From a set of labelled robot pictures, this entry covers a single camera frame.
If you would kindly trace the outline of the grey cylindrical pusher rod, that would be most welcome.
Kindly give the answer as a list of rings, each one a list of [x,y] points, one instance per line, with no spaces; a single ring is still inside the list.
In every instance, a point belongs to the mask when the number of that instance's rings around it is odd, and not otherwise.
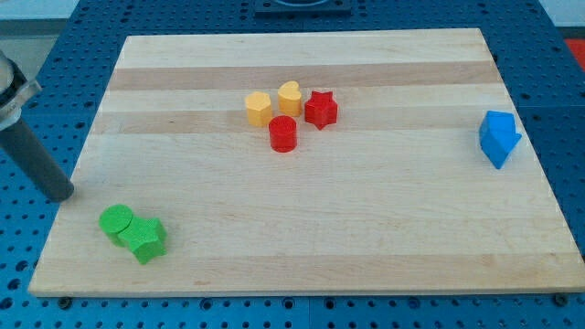
[[[51,202],[72,196],[69,177],[22,118],[1,131],[1,147]]]

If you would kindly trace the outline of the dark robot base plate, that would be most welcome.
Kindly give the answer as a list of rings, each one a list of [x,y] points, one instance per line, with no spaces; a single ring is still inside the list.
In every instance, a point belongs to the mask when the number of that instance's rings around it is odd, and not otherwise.
[[[255,0],[254,15],[328,15],[350,14],[352,0]]]

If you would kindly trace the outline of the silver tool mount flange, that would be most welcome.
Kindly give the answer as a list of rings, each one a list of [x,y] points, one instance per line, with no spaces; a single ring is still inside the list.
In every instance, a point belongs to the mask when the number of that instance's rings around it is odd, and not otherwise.
[[[1,52],[1,130],[15,124],[23,105],[42,88],[35,80],[28,80],[22,70],[4,52]]]

